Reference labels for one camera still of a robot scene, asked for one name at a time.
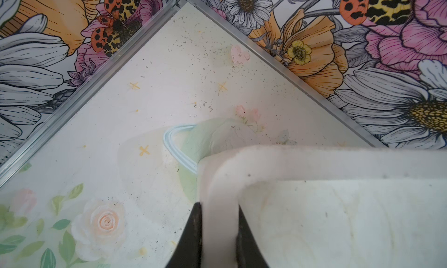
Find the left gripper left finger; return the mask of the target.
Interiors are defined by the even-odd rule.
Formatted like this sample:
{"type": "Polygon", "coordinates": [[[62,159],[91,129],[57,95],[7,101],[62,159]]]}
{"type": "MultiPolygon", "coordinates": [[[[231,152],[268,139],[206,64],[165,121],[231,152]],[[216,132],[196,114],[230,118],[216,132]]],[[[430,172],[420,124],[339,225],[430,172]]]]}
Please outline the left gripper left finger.
{"type": "Polygon", "coordinates": [[[187,220],[179,243],[166,268],[200,268],[202,252],[202,209],[196,202],[187,220]]]}

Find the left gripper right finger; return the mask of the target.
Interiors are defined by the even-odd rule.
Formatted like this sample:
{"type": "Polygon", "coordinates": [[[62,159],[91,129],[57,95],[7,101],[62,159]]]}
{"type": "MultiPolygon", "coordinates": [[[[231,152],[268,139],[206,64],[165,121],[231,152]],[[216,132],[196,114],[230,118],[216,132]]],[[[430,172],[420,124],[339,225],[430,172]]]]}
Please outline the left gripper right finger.
{"type": "Polygon", "coordinates": [[[236,238],[238,268],[269,268],[253,236],[242,208],[239,208],[239,225],[236,238]]]}

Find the white plastic drawer unit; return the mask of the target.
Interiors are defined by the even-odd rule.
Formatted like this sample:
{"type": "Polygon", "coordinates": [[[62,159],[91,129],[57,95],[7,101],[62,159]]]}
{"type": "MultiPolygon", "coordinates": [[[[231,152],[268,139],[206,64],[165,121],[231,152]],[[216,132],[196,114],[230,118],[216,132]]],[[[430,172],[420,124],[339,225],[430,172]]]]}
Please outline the white plastic drawer unit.
{"type": "Polygon", "coordinates": [[[444,151],[250,146],[199,164],[202,266],[235,268],[239,213],[272,268],[444,268],[444,151]]]}

